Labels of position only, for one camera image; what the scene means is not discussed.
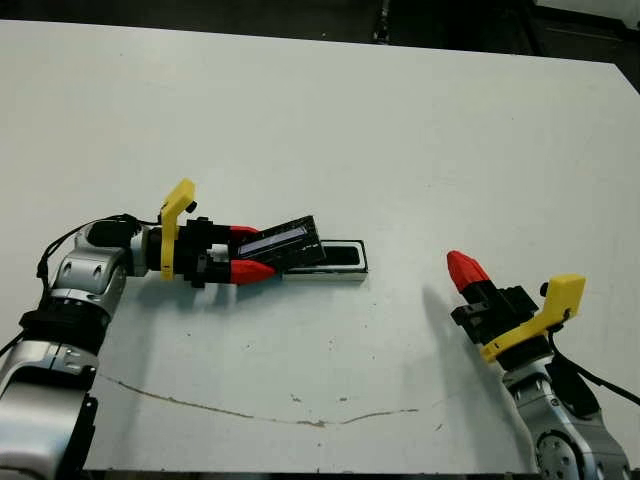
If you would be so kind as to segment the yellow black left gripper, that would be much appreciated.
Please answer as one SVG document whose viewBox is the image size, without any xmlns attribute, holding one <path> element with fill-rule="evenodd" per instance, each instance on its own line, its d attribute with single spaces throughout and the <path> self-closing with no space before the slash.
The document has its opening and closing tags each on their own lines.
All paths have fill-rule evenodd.
<svg viewBox="0 0 640 480">
<path fill-rule="evenodd" d="M 259 233 L 254 227 L 216 225 L 207 217 L 188 220 L 178 225 L 183 212 L 195 210 L 195 184 L 187 178 L 181 180 L 166 196 L 161 206 L 159 266 L 163 280 L 183 275 L 194 288 L 207 283 L 230 283 L 237 286 L 262 282 L 273 277 L 276 270 L 254 260 L 214 260 L 209 250 L 213 245 L 228 246 L 232 241 L 243 241 Z"/>
</svg>

